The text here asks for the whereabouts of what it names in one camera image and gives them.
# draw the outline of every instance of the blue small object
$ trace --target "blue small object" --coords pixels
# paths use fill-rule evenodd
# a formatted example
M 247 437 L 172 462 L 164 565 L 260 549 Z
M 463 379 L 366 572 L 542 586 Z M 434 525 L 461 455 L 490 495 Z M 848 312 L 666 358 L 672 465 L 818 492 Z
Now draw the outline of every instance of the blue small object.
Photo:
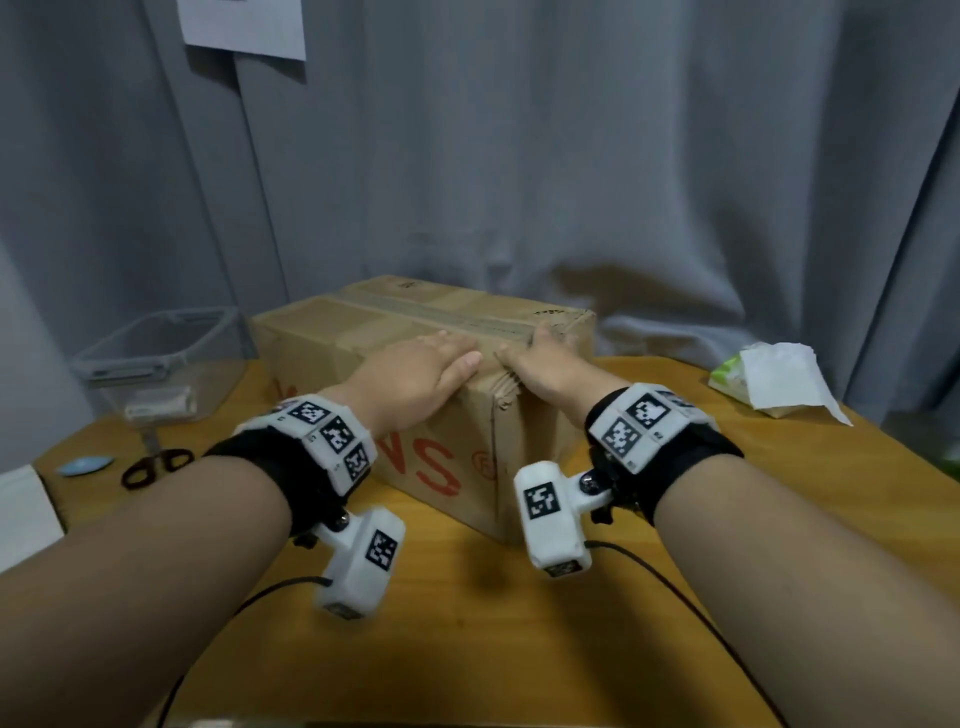
M 88 455 L 87 457 L 78 457 L 76 460 L 71 460 L 66 465 L 61 465 L 57 468 L 57 472 L 66 477 L 86 475 L 88 473 L 101 471 L 112 462 L 113 458 L 106 455 Z

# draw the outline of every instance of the forearm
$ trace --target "forearm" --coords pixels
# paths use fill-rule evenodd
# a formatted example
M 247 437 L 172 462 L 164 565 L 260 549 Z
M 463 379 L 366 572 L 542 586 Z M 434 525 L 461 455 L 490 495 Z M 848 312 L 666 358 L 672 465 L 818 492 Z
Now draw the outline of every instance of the forearm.
M 136 725 L 289 529 L 265 473 L 209 457 L 4 573 L 0 724 Z
M 795 728 L 960 715 L 953 604 L 773 478 L 739 458 L 710 458 L 667 490 L 655 521 Z

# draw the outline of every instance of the black wrist strap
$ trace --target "black wrist strap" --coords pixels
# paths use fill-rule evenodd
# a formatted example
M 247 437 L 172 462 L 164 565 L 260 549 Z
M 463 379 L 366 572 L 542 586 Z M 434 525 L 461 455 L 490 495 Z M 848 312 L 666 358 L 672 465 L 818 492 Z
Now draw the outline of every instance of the black wrist strap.
M 272 427 L 249 429 L 217 443 L 204 457 L 240 457 L 270 476 L 290 506 L 290 535 L 299 536 L 317 523 L 332 525 L 347 503 L 338 496 L 326 471 L 296 438 Z
M 630 473 L 608 457 L 603 446 L 589 433 L 590 426 L 627 389 L 610 392 L 590 409 L 586 422 L 590 459 L 594 468 L 604 471 L 613 482 L 613 505 L 637 510 L 651 525 L 656 525 L 657 505 L 681 475 L 714 455 L 743 457 L 743 451 L 709 425 L 691 423 L 663 445 L 643 470 L 636 475 Z

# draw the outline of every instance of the clear plastic container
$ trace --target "clear plastic container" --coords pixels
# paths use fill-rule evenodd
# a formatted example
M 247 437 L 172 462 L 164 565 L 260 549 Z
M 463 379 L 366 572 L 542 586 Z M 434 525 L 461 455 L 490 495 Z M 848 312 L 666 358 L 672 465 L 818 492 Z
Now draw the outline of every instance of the clear plastic container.
M 159 311 L 70 360 L 131 425 L 209 416 L 243 375 L 240 312 L 232 306 Z

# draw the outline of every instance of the black scissor handle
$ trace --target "black scissor handle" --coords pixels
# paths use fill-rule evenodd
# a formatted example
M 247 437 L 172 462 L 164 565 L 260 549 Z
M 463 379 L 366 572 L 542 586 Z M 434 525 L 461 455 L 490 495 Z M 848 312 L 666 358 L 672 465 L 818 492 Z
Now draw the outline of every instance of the black scissor handle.
M 193 452 L 186 448 L 170 448 L 160 452 L 160 458 L 163 460 L 163 468 L 167 473 L 178 471 L 192 463 L 196 458 Z
M 156 483 L 156 465 L 153 456 L 141 457 L 124 470 L 123 475 L 120 476 L 120 483 L 128 491 L 135 491 Z

